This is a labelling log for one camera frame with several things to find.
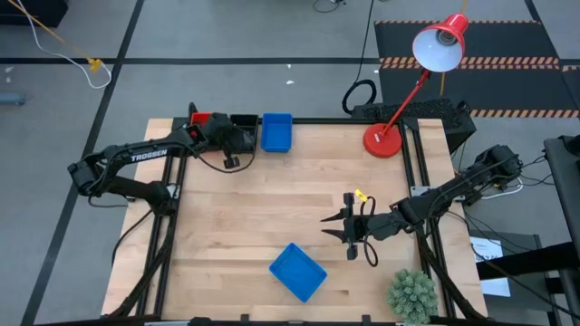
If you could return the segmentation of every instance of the wooden table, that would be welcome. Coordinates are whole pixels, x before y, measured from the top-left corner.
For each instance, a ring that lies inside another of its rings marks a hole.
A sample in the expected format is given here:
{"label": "wooden table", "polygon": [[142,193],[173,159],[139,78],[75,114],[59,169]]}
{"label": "wooden table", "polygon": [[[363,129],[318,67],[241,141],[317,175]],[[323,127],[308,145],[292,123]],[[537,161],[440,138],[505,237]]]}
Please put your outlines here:
{"label": "wooden table", "polygon": [[[170,127],[171,120],[150,120],[145,139],[164,137]],[[342,228],[340,221],[319,221],[343,207],[344,192],[360,188],[376,197],[377,212],[389,211],[389,204],[409,194],[402,154],[372,157],[362,143],[366,127],[295,124],[289,153],[259,150],[252,167],[234,175],[215,172],[189,158],[162,318],[237,321],[249,313],[252,321],[360,321],[361,315],[371,314],[373,321],[399,321],[386,303],[386,291],[395,272],[421,269],[414,235],[399,233],[382,242],[372,240],[380,259],[378,267],[372,268],[362,249],[356,261],[348,262],[345,244],[320,232]],[[451,179],[453,168],[440,120],[420,120],[420,136],[432,185]],[[416,162],[410,133],[408,139],[411,159]],[[204,157],[221,166],[220,153]],[[135,178],[161,180],[163,165],[163,159],[142,162]],[[416,165],[414,170],[419,178]],[[148,209],[142,201],[130,204],[123,232]],[[459,204],[451,210],[463,214]],[[152,218],[119,248],[103,313],[114,310],[140,278],[151,226]],[[450,277],[473,306],[487,315],[464,223],[444,216],[440,233]],[[306,304],[268,271],[291,242],[328,272]],[[154,280],[148,312],[152,312],[156,288]]]}

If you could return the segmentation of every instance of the blue plastic bin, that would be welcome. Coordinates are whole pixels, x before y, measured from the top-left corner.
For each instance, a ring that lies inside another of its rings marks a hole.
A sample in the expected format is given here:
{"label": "blue plastic bin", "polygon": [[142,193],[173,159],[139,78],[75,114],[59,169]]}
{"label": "blue plastic bin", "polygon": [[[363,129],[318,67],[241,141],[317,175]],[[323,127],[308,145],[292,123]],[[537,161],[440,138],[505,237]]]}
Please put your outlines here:
{"label": "blue plastic bin", "polygon": [[301,302],[308,302],[327,274],[296,244],[289,244],[270,265],[277,277]]}
{"label": "blue plastic bin", "polygon": [[264,113],[260,146],[266,152],[286,153],[292,147],[292,114]]}

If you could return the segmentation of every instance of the succulent plant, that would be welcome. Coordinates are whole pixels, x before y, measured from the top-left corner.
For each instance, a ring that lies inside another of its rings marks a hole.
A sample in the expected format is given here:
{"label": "succulent plant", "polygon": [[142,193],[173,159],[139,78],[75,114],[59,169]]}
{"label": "succulent plant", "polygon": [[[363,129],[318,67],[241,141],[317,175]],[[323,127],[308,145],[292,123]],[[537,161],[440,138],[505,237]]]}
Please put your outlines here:
{"label": "succulent plant", "polygon": [[392,279],[387,303],[407,325],[423,325],[437,315],[435,283],[424,272],[400,270]]}

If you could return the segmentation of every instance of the hazard tape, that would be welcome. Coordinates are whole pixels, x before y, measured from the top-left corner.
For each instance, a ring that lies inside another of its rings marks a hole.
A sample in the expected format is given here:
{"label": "hazard tape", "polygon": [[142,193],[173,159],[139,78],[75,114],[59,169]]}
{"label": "hazard tape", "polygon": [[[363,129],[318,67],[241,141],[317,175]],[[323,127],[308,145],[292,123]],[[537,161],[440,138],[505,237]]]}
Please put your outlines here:
{"label": "hazard tape", "polygon": [[580,70],[579,66],[570,66],[570,65],[566,65],[562,67],[562,72],[569,72],[569,71],[574,71],[574,70]]}
{"label": "hazard tape", "polygon": [[[381,69],[419,69],[413,57],[381,58]],[[559,70],[558,58],[554,57],[464,57],[457,69],[555,69]]]}
{"label": "hazard tape", "polygon": [[[375,21],[374,24],[437,24],[440,20],[408,20],[408,21]],[[473,20],[470,24],[542,24],[535,20],[506,20],[506,21],[489,21]]]}
{"label": "hazard tape", "polygon": [[577,118],[578,110],[471,110],[474,118]]}

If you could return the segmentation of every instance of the lamp base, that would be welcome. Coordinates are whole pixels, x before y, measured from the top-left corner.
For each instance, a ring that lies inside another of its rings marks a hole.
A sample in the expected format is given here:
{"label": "lamp base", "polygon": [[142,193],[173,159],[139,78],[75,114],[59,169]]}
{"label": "lamp base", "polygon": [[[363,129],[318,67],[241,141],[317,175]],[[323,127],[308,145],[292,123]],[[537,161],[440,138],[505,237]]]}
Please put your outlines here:
{"label": "lamp base", "polygon": [[362,143],[371,155],[377,158],[390,158],[397,154],[402,146],[399,128],[391,127],[384,137],[379,134],[386,126],[385,123],[375,123],[364,132]]}

